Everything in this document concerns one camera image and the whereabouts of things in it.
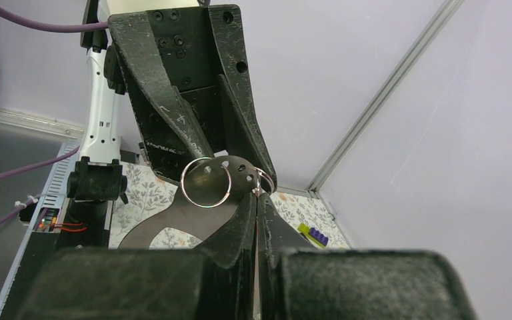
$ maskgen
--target screw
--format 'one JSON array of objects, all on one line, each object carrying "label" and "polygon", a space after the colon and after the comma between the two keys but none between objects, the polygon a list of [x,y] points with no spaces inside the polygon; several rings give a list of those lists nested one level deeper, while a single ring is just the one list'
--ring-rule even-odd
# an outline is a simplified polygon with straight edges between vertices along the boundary
[{"label": "screw", "polygon": [[157,22],[162,22],[164,20],[164,15],[160,11],[154,11],[154,19]]},{"label": "screw", "polygon": [[167,39],[166,38],[160,38],[160,40],[158,40],[158,44],[160,45],[160,47],[162,48],[166,48],[167,46]]},{"label": "screw", "polygon": [[179,19],[179,11],[176,10],[176,9],[172,9],[170,12],[169,12],[169,18],[176,21]]},{"label": "screw", "polygon": [[183,38],[180,36],[180,35],[176,35],[174,38],[173,38],[174,42],[176,45],[178,46],[182,46],[183,45]]},{"label": "screw", "polygon": [[175,56],[178,58],[178,59],[183,59],[185,58],[185,50],[183,49],[179,49],[175,52]]}]

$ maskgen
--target white cable tie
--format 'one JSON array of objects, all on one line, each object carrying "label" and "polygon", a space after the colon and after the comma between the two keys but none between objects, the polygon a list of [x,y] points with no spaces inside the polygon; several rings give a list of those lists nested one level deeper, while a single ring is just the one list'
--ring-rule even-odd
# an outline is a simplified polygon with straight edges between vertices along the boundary
[{"label": "white cable tie", "polygon": [[23,206],[24,208],[26,208],[26,207],[27,207],[27,206],[26,206],[26,203],[22,203],[22,202],[20,202],[20,201],[16,201],[16,202],[15,202],[15,207],[20,207],[20,206]]},{"label": "white cable tie", "polygon": [[38,203],[38,198],[34,198],[33,196],[31,195],[27,195],[27,198],[32,200],[32,203]]}]

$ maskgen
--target white wall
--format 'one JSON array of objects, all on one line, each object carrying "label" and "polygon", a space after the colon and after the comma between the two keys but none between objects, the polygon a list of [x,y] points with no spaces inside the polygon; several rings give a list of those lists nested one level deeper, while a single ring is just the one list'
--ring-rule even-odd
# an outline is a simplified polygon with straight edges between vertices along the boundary
[{"label": "white wall", "polygon": [[[243,10],[255,106],[284,187],[304,189],[443,0],[214,1]],[[85,0],[0,0],[49,23],[80,23]],[[0,108],[83,126],[89,80],[79,35],[0,19]],[[137,150],[128,102],[123,147]]]},{"label": "white wall", "polygon": [[512,1],[465,1],[321,193],[356,247],[428,248],[512,319]]}]

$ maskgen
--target hole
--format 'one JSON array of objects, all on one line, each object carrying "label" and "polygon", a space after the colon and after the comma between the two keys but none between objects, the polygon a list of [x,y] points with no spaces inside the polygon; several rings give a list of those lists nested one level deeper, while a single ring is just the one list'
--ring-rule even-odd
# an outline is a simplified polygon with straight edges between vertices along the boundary
[{"label": "hole", "polygon": [[223,13],[223,22],[230,25],[235,20],[232,13],[226,11]]},{"label": "hole", "polygon": [[237,71],[239,73],[244,73],[246,72],[246,70],[248,70],[248,65],[246,64],[246,62],[240,61],[237,63]]}]

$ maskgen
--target floral tablecloth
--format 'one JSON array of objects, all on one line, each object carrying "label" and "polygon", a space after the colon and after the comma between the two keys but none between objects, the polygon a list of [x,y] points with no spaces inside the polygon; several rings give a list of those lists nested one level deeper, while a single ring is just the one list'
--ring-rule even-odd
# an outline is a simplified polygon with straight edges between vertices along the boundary
[{"label": "floral tablecloth", "polygon": [[[124,236],[142,220],[168,208],[173,201],[176,186],[154,175],[149,167],[123,163],[129,180],[127,196],[129,204],[115,202],[109,248],[117,248]],[[314,227],[329,237],[328,248],[348,248],[340,229],[324,204],[318,199],[276,192],[271,196],[278,213],[294,229],[300,223]],[[201,241],[180,230],[166,228],[154,238],[150,249],[192,248]]]}]

